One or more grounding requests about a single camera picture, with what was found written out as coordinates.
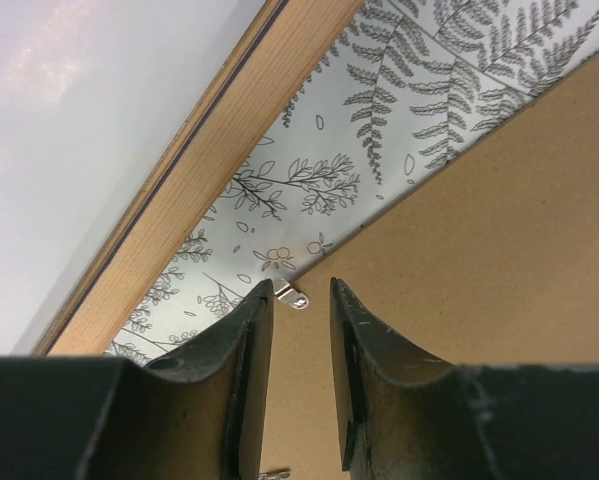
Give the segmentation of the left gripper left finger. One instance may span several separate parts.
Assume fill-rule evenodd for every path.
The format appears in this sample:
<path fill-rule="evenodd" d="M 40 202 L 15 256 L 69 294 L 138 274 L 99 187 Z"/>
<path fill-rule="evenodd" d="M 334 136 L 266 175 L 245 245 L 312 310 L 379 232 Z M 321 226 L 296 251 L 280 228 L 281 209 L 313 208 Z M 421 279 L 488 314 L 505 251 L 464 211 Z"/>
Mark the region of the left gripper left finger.
<path fill-rule="evenodd" d="M 255 479 L 274 298 L 167 354 L 0 357 L 0 479 Z"/>

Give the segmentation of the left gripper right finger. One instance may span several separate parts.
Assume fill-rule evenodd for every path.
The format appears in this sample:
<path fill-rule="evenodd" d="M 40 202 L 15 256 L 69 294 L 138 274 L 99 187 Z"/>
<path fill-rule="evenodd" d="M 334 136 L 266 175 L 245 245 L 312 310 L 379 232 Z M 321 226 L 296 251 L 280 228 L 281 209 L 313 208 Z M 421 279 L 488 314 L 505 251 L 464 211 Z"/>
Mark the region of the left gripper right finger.
<path fill-rule="evenodd" d="M 354 479 L 599 479 L 599 364 L 455 365 L 330 283 L 342 468 Z"/>

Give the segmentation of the brown cardboard backing board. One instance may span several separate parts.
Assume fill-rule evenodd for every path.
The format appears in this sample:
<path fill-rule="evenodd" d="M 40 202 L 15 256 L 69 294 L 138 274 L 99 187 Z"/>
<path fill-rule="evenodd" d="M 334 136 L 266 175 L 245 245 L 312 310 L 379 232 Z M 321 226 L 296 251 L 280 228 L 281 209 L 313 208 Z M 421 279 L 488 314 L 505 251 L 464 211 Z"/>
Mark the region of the brown cardboard backing board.
<path fill-rule="evenodd" d="M 458 363 L 599 363 L 599 52 L 296 281 L 261 467 L 342 477 L 329 284 Z"/>

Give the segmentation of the wooden picture frame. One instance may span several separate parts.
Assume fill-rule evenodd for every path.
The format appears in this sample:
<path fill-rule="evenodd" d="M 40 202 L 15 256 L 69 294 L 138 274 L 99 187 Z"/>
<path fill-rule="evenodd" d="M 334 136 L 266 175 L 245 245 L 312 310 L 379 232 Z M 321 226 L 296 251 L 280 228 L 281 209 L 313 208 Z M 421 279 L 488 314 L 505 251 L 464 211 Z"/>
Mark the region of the wooden picture frame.
<path fill-rule="evenodd" d="M 264 2 L 33 355 L 105 350 L 359 7 Z"/>

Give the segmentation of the boardwalk landscape photo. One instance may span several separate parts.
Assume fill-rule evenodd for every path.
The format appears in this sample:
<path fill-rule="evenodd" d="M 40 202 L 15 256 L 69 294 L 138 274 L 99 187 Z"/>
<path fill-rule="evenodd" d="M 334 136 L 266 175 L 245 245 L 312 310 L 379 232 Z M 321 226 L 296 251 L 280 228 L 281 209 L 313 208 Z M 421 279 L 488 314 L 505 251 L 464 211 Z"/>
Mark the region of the boardwalk landscape photo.
<path fill-rule="evenodd" d="M 0 355 L 33 350 L 261 7 L 0 1 Z"/>

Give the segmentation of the floral patterned table mat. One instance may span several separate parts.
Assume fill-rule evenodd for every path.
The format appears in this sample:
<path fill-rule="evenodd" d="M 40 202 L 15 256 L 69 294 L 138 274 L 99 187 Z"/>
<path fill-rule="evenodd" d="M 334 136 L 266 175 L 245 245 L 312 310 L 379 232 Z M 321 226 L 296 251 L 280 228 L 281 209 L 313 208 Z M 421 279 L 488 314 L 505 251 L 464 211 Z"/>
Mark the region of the floral patterned table mat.
<path fill-rule="evenodd" d="M 367 1 L 106 347 L 145 364 L 291 280 L 599 51 L 599 1 Z"/>

